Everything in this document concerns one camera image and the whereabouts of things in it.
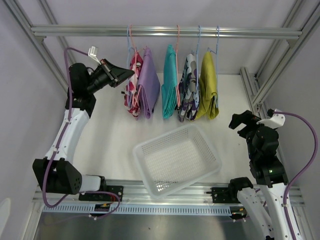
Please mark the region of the pink camouflage trousers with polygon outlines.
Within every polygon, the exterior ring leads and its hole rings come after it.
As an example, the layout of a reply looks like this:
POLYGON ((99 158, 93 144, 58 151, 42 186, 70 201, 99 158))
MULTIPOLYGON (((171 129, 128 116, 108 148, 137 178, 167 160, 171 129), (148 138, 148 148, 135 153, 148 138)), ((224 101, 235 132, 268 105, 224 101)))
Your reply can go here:
POLYGON ((126 110, 135 119, 138 119, 141 113, 140 100, 138 99, 138 80, 142 65, 143 58, 136 52, 129 63, 129 69, 134 71, 134 74, 126 80, 124 91, 121 92, 124 96, 123 104, 126 110))

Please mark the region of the aluminium hanging rail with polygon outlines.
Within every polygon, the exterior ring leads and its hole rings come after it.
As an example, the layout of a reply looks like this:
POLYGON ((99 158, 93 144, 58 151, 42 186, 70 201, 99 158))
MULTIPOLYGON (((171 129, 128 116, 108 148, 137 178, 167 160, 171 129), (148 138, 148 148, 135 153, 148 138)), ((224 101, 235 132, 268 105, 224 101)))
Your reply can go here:
POLYGON ((205 26, 137 25, 33 25, 31 31, 43 37, 181 37, 297 40, 303 31, 288 27, 227 28, 205 26))

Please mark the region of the left aluminium frame posts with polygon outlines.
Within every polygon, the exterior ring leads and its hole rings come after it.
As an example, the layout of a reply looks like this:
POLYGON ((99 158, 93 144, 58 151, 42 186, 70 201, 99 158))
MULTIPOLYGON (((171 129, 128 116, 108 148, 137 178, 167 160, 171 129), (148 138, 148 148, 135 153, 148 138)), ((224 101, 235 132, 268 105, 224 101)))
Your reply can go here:
POLYGON ((45 65, 48 67, 50 72, 53 74, 59 85, 67 91, 68 81, 65 77, 62 69, 58 65, 57 61, 53 57, 52 53, 44 43, 46 36, 37 36, 32 31, 34 26, 29 19, 27 13, 17 0, 3 0, 5 7, 8 9, 10 14, 14 17, 16 22, 19 24, 23 32, 26 34, 28 40, 32 43, 45 65))

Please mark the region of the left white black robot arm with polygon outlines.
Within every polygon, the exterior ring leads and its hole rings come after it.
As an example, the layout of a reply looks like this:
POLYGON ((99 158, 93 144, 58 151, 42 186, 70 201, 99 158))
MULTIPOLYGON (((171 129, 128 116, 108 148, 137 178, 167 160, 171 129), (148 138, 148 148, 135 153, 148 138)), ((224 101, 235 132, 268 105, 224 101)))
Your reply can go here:
POLYGON ((116 88, 133 75, 133 70, 118 67, 106 59, 102 59, 92 73, 83 63, 68 68, 68 92, 61 127, 45 157, 35 159, 32 165, 44 194, 90 192, 98 201, 107 197, 108 188, 102 185, 103 177, 81 174, 72 161, 96 105, 94 94, 107 85, 116 88))

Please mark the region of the olive yellow trousers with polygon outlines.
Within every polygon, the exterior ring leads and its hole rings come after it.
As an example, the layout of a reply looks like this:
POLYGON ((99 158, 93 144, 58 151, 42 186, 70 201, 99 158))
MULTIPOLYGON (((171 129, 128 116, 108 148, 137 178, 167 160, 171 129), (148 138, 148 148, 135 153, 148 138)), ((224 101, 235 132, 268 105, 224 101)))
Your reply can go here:
POLYGON ((199 77, 199 107, 195 119, 206 116, 213 120, 219 114, 217 75, 213 56, 207 51, 202 59, 199 77))

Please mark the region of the purple grey camouflage trousers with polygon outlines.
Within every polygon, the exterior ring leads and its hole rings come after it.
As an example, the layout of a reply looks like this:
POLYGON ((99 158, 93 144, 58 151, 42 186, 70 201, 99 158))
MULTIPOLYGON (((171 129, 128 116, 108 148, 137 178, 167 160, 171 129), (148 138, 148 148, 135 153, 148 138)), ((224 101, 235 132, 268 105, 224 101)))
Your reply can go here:
POLYGON ((197 59, 194 54, 190 53, 186 56, 182 77, 178 85, 180 107, 177 118, 180 122, 184 122, 185 119, 189 121, 196 119, 200 102, 198 78, 197 59))

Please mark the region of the teal trousers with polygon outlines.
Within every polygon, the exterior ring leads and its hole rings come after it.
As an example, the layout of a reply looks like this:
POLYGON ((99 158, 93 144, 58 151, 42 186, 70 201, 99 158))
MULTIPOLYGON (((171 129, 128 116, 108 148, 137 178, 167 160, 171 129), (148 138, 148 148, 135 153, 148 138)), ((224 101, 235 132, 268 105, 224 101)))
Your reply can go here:
POLYGON ((161 86, 162 117, 170 118, 177 106, 177 64, 176 51, 171 44, 167 46, 163 66, 163 84, 161 86))

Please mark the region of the right aluminium frame posts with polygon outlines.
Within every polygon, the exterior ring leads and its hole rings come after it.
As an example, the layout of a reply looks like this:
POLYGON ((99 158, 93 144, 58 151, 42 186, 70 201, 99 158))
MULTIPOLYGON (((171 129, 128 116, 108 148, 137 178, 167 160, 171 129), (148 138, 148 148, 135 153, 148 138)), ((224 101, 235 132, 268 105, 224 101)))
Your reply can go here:
POLYGON ((318 0, 296 0, 285 17, 283 28, 297 27, 301 35, 297 39, 273 40, 267 54, 255 73, 247 67, 240 68, 250 110, 259 117, 267 116, 266 100, 276 82, 289 69, 295 57, 307 44, 320 26, 320 2, 318 0))

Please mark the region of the white plastic basket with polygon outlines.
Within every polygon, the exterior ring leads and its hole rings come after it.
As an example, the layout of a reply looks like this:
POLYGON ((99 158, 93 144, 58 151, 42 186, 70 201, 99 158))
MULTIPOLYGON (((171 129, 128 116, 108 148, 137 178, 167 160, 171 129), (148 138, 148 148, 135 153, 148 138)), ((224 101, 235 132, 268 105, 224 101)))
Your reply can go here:
POLYGON ((132 149, 149 195, 162 199, 218 173, 222 161, 206 133, 187 124, 132 149))

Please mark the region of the light blue wire hanger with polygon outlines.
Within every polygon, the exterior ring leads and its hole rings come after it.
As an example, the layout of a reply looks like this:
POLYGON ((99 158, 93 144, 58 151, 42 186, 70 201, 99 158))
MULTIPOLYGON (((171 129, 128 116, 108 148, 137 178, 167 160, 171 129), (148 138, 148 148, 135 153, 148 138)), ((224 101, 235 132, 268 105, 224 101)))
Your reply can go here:
POLYGON ((132 104, 134 102, 134 98, 135 98, 135 92, 137 91, 137 82, 138 82, 138 78, 137 78, 137 74, 136 74, 136 67, 137 67, 137 59, 136 59, 136 53, 137 53, 137 48, 136 45, 134 43, 133 37, 132 37, 132 25, 129 24, 127 26, 127 32, 126 32, 126 37, 127 37, 127 60, 126 60, 126 66, 128 68, 130 68, 130 63, 131 63, 131 51, 133 51, 133 56, 135 57, 135 62, 133 64, 133 92, 132 90, 130 90, 130 83, 131 81, 131 77, 127 79, 127 83, 126 83, 126 90, 127 90, 127 110, 130 111, 130 109, 132 108, 132 104))

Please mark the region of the pink wire hanger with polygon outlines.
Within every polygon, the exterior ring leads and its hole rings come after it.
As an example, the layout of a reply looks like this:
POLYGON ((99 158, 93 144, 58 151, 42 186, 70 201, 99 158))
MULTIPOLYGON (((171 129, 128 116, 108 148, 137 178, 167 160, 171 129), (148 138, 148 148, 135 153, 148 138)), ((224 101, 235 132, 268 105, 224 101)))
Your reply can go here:
POLYGON ((131 49, 133 49, 134 51, 132 60, 130 62, 130 69, 134 71, 134 75, 129 79, 129 82, 127 85, 129 90, 128 103, 129 103, 130 109, 133 109, 133 108, 139 108, 138 97, 139 97, 140 89, 138 88, 138 78, 139 78, 141 67, 143 64, 143 59, 140 55, 140 52, 144 51, 146 48, 143 47, 142 49, 137 50, 137 47, 135 45, 135 42, 132 36, 131 26, 129 26, 129 36, 130 36, 130 42, 131 42, 131 49))

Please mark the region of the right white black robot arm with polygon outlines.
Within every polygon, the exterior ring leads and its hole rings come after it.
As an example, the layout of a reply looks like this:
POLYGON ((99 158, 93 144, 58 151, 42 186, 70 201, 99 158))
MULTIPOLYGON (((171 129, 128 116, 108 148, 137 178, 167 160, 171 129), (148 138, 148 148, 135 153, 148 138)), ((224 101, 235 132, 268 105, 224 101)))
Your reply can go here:
POLYGON ((269 118, 261 119, 251 111, 233 114, 230 129, 244 124, 237 133, 246 140, 250 172, 264 196, 266 207, 258 202, 257 192, 247 177, 230 180, 228 198, 240 202, 262 240, 301 240, 289 197, 289 181, 283 164, 277 157, 279 134, 277 129, 285 123, 281 112, 270 109, 269 118))

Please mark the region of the lilac purple trousers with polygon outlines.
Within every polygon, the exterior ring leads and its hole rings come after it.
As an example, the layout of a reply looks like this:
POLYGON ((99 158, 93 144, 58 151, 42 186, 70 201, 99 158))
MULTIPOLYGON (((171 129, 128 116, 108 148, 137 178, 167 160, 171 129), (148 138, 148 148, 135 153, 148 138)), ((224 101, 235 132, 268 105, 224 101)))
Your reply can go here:
POLYGON ((152 51, 146 47, 138 80, 139 100, 146 119, 150 119, 160 93, 160 81, 156 72, 152 51))

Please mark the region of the blue hanger under olive trousers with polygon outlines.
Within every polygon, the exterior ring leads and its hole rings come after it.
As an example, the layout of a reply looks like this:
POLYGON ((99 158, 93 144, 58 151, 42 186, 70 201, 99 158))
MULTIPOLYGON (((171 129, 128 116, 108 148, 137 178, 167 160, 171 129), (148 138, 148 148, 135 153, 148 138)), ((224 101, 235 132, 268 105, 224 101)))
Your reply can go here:
POLYGON ((216 97, 215 97, 215 106, 219 107, 219 41, 220 41, 220 26, 216 27, 217 29, 217 39, 216 39, 216 47, 215 50, 211 48, 207 48, 207 50, 211 53, 215 54, 215 74, 216 74, 216 97))

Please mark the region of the aluminium frame posts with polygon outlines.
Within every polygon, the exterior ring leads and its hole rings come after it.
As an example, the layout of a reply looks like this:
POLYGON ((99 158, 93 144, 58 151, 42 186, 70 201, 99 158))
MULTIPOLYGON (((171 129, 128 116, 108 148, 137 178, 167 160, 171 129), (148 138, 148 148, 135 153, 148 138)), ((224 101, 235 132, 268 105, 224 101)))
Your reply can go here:
POLYGON ((307 44, 320 26, 320 2, 318 0, 296 0, 285 17, 283 28, 297 27, 301 35, 297 39, 273 40, 267 54, 255 73, 247 67, 240 68, 250 110, 259 117, 267 116, 266 100, 276 82, 289 69, 295 57, 307 44))
POLYGON ((10 14, 14 17, 16 22, 19 24, 23 32, 26 34, 28 40, 32 43, 45 65, 48 67, 50 72, 53 74, 59 85, 67 91, 68 81, 65 77, 62 69, 58 65, 57 61, 53 57, 52 53, 44 43, 46 36, 37 36, 32 31, 34 26, 29 19, 27 13, 17 0, 3 0, 5 7, 8 9, 10 14))

